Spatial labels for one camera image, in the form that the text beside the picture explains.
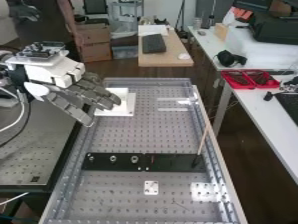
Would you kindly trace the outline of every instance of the small label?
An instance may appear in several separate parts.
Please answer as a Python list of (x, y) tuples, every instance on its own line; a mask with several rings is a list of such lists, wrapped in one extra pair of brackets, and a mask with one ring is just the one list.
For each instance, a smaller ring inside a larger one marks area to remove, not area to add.
[(215, 89), (218, 87), (218, 84), (219, 84), (219, 79), (215, 79), (214, 83), (212, 83), (212, 88)]
[(38, 177), (38, 176), (34, 176), (34, 177), (31, 178), (30, 182), (35, 183), (35, 182), (38, 182), (38, 180), (39, 180), (39, 177)]

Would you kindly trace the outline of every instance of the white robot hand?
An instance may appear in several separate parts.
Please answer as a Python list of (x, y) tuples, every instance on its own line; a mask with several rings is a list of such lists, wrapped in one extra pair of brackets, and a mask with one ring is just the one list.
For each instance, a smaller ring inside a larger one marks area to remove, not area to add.
[[(29, 81), (23, 81), (23, 87), (37, 100), (50, 102), (89, 127), (93, 118), (67, 101), (63, 94), (79, 98), (99, 110), (111, 110), (121, 104), (121, 99), (101, 86), (97, 74), (85, 72), (83, 64), (66, 58), (66, 54), (62, 43), (34, 43), (9, 57), (5, 65), (10, 77), (25, 74)], [(23, 72), (17, 72), (19, 66), (23, 66)]]

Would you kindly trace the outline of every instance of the cardboard box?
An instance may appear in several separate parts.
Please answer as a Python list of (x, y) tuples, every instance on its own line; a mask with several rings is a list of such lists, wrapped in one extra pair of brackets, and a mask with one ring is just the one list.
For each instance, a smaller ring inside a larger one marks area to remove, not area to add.
[(83, 38), (81, 57), (83, 62), (111, 60), (110, 32), (103, 23), (77, 25)]
[(77, 32), (82, 35), (83, 44), (110, 42), (109, 26), (103, 23), (77, 25)]
[(222, 23), (215, 24), (215, 35), (222, 41), (226, 40), (227, 31), (228, 31), (227, 26), (224, 26)]
[(110, 44), (85, 44), (81, 49), (81, 57), (83, 62), (111, 60)]

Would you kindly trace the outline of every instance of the monitor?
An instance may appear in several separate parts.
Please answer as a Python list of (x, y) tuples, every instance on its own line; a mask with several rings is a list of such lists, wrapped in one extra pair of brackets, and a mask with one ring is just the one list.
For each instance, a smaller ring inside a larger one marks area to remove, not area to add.
[(107, 14), (107, 6), (105, 0), (83, 0), (85, 13)]
[(266, 12), (270, 9), (272, 0), (235, 0), (234, 7), (250, 11)]

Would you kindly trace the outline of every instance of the white paper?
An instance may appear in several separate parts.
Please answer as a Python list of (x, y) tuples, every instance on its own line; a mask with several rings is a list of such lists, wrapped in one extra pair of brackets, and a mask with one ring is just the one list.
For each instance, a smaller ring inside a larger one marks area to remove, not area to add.
[(168, 36), (168, 32), (165, 25), (142, 25), (138, 26), (138, 36), (147, 36), (153, 34), (161, 34)]

